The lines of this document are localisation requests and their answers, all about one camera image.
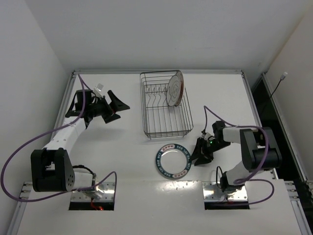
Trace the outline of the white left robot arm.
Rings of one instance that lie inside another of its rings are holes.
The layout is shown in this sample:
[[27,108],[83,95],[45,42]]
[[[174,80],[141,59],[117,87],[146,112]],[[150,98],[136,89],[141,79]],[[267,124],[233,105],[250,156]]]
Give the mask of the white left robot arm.
[[95,90],[77,90],[65,114],[63,125],[42,149],[31,154],[33,189],[36,192],[69,192],[74,188],[75,173],[70,152],[91,121],[101,117],[105,123],[120,118],[118,112],[130,109],[112,91],[111,102]]

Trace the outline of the white plate with teal rim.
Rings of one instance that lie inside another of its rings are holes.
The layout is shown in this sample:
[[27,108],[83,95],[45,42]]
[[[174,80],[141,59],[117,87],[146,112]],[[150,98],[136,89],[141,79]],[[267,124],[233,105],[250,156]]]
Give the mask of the white plate with teal rim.
[[178,180],[191,168],[191,155],[182,145],[169,143],[161,147],[155,157],[158,172],[165,178]]

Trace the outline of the white plate with flower emblem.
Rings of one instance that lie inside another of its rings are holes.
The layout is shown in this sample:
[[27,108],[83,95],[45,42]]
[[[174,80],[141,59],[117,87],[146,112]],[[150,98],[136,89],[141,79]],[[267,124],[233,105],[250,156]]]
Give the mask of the white plate with flower emblem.
[[180,80],[177,74],[173,75],[168,83],[166,101],[168,106],[176,106],[180,92]]

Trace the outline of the white plate with orange sunburst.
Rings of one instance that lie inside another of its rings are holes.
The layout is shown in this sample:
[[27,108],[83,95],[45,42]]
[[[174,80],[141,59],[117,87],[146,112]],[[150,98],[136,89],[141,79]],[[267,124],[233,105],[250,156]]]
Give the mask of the white plate with orange sunburst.
[[179,80],[180,80],[180,92],[179,92],[178,100],[176,102],[176,106],[179,106],[183,97],[183,92],[184,92],[184,78],[180,70],[177,71],[177,76],[179,77]]

